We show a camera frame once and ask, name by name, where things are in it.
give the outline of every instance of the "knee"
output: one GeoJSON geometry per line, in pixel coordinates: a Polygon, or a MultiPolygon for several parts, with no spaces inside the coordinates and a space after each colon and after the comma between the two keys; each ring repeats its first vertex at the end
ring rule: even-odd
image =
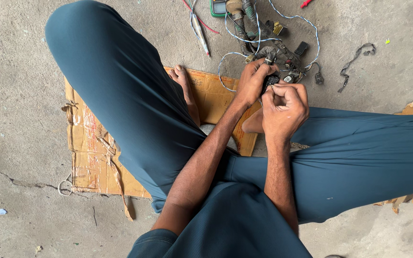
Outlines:
{"type": "Polygon", "coordinates": [[[56,39],[64,40],[92,27],[93,21],[103,17],[107,7],[92,0],[81,0],[59,7],[45,25],[47,43],[54,43],[56,39]]]}

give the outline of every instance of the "yellow connector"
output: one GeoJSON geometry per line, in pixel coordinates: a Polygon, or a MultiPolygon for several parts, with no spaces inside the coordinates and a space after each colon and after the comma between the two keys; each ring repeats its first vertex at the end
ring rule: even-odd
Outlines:
{"type": "Polygon", "coordinates": [[[281,25],[279,22],[276,21],[273,24],[273,33],[275,33],[275,35],[278,35],[282,29],[283,25],[281,25]]]}

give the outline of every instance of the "floor crack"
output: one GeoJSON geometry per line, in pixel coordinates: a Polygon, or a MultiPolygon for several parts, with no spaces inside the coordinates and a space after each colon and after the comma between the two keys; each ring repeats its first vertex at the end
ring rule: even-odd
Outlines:
{"type": "MultiPolygon", "coordinates": [[[[50,187],[50,188],[54,188],[55,190],[57,190],[58,188],[54,185],[49,185],[49,184],[45,184],[45,183],[28,183],[25,181],[20,181],[17,179],[13,179],[11,177],[9,177],[6,173],[3,173],[0,171],[0,174],[2,174],[3,176],[5,176],[7,179],[9,179],[9,181],[11,182],[11,184],[14,185],[18,185],[18,186],[24,186],[24,187],[37,187],[37,188],[44,188],[44,187],[50,187]]],[[[87,196],[72,192],[72,194],[77,195],[77,196],[81,196],[81,197],[85,197],[87,199],[90,199],[87,196]]]]}

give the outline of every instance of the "shirt sleeve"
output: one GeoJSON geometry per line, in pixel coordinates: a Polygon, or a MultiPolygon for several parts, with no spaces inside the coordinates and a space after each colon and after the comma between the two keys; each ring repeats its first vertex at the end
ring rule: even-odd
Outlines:
{"type": "Polygon", "coordinates": [[[177,238],[175,233],[166,229],[149,231],[135,241],[127,258],[161,258],[177,238]]]}

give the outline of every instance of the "man's left hand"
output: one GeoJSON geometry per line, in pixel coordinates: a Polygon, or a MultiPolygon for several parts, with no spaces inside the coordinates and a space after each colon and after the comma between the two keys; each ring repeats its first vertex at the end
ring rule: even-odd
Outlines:
{"type": "Polygon", "coordinates": [[[251,107],[261,95],[264,78],[278,70],[276,65],[265,64],[264,59],[250,62],[241,73],[234,101],[240,102],[247,108],[251,107]]]}

